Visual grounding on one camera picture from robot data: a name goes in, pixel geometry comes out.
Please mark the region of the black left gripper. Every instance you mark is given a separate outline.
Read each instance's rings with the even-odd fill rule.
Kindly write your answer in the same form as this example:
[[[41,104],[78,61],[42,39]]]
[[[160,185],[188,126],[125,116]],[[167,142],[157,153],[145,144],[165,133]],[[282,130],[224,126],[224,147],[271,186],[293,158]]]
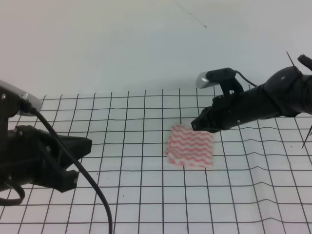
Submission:
[[[17,114],[20,104],[17,95],[0,88],[1,191],[21,191],[25,184],[55,189],[61,193],[76,188],[78,172],[66,171],[74,163],[54,137],[29,125],[8,129],[8,120]],[[91,152],[91,139],[58,137],[76,161]]]

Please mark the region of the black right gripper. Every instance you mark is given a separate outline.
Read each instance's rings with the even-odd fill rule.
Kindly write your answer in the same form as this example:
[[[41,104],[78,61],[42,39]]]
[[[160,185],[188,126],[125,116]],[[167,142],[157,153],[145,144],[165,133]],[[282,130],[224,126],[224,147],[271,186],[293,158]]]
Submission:
[[[194,131],[216,133],[239,124],[268,118],[268,98],[264,85],[245,91],[236,79],[237,74],[241,75],[240,72],[231,68],[217,71],[215,78],[223,94],[216,96],[211,107],[204,108],[191,122]]]

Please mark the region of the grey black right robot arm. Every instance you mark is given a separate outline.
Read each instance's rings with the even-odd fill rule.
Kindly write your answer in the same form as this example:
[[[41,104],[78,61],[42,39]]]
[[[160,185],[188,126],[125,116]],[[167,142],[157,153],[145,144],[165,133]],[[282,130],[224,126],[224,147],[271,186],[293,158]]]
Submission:
[[[295,65],[246,91],[235,77],[239,73],[223,68],[199,75],[197,88],[220,85],[223,94],[214,97],[212,105],[192,121],[193,130],[216,133],[259,119],[312,113],[312,77],[302,74]]]

